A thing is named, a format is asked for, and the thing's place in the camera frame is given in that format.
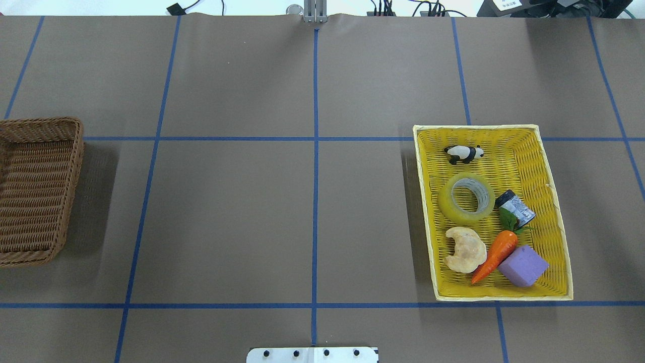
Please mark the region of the yellow tape roll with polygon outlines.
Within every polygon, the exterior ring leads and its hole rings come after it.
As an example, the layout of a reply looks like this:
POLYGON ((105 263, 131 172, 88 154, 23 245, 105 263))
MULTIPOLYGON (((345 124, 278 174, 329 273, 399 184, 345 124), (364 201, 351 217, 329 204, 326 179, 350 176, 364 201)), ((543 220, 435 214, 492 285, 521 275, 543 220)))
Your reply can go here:
POLYGON ((488 217, 494 208, 494 190, 481 175, 460 172, 450 177, 438 191, 437 203, 442 214, 458 225, 474 225, 488 217), (477 209, 467 211, 458 204, 455 196, 457 188, 468 189, 477 200, 477 209))

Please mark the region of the yellow woven basket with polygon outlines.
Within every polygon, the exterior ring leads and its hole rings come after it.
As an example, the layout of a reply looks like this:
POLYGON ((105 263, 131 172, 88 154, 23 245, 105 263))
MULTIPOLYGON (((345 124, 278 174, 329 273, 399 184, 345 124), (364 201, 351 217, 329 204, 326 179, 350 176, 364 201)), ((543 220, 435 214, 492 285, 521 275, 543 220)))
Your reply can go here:
MULTIPOLYGON (((413 141, 421 186, 429 270, 435 298, 439 301, 571 300, 573 276, 566 232, 557 189, 538 126, 413 126, 413 141), (452 165, 444 148, 480 145, 484 157, 470 164, 452 165), (474 225, 458 225, 438 208, 438 191, 460 172, 481 175, 494 190, 491 214, 474 225), (537 216, 532 229, 519 235, 519 245, 531 246, 550 267, 530 287, 513 285, 499 271, 471 284, 470 273, 452 271, 445 257, 454 254, 453 239, 445 237, 452 227, 473 229, 489 247, 502 231, 495 198, 511 189, 537 216)), ((455 190, 461 208, 474 212, 475 196, 465 188, 455 190)))

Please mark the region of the brown wicker basket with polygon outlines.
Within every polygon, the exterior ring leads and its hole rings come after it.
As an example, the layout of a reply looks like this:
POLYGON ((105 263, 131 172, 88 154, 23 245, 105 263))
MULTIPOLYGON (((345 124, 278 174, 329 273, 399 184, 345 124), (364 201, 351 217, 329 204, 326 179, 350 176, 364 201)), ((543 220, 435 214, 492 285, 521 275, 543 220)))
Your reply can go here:
POLYGON ((65 246, 83 163, 75 117, 1 122, 1 265, 38 266, 65 246))

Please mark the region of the panda figurine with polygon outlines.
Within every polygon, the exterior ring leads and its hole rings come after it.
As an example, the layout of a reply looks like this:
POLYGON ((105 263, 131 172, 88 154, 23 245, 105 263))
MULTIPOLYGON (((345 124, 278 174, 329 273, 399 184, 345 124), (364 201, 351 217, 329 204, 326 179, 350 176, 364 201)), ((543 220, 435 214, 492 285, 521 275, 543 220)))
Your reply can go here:
POLYGON ((483 158, 485 154, 480 145, 475 147, 451 145, 445 147, 443 151, 448 156, 448 162, 452 165, 457 165, 458 163, 470 164, 475 159, 483 158))

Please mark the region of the toy bread piece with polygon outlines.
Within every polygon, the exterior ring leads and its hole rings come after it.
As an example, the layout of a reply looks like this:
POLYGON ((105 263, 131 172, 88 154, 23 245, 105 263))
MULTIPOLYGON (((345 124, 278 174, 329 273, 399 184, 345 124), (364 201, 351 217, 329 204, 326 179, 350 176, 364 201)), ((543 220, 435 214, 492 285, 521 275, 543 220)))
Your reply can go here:
POLYGON ((456 226, 445 232, 453 239, 454 254, 445 257, 445 264, 457 273, 472 273, 487 260, 487 248, 473 229, 456 226))

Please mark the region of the small black labelled jar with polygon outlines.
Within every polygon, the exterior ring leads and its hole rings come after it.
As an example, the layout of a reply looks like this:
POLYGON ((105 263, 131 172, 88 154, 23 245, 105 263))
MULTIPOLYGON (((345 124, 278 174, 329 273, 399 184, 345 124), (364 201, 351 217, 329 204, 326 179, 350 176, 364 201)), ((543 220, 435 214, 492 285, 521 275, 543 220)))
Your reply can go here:
POLYGON ((495 207, 500 211, 502 218, 512 223, 514 229, 520 229, 537 216, 511 189, 497 196, 495 207))

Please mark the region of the orange toy carrot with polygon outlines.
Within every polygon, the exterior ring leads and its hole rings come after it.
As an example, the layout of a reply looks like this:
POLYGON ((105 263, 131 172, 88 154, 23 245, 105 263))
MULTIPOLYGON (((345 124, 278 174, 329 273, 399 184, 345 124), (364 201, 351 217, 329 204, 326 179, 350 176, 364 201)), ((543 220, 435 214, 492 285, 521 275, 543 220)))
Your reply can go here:
POLYGON ((477 267, 471 278, 471 284, 479 283, 488 277, 497 267, 506 260, 517 248, 519 243, 518 235, 531 227, 520 227, 519 219, 509 210, 500 207, 498 209, 502 231, 495 237, 487 251, 486 261, 477 267))

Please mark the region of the purple foam block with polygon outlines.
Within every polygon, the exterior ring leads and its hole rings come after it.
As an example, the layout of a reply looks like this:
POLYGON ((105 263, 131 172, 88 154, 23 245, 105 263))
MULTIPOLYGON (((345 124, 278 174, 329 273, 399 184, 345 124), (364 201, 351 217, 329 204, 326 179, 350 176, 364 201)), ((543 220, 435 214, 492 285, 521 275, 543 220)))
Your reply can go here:
POLYGON ((545 273, 550 264, 531 246, 516 248, 499 266, 498 271, 513 285, 530 287, 545 273))

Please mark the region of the black monitor stand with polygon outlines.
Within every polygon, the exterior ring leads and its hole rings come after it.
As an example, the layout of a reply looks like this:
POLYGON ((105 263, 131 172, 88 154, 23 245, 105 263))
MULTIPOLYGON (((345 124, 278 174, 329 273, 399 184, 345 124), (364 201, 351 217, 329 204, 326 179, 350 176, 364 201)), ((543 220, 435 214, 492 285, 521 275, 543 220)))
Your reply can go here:
POLYGON ((632 1, 484 1, 478 18, 606 18, 626 12, 632 1))

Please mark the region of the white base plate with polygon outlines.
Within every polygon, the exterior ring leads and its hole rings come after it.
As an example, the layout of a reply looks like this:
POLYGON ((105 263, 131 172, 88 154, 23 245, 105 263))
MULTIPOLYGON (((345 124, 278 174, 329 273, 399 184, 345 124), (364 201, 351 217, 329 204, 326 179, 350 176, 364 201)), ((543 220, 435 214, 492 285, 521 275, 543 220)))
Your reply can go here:
POLYGON ((378 348, 260 347, 249 350, 246 362, 380 362, 378 348))

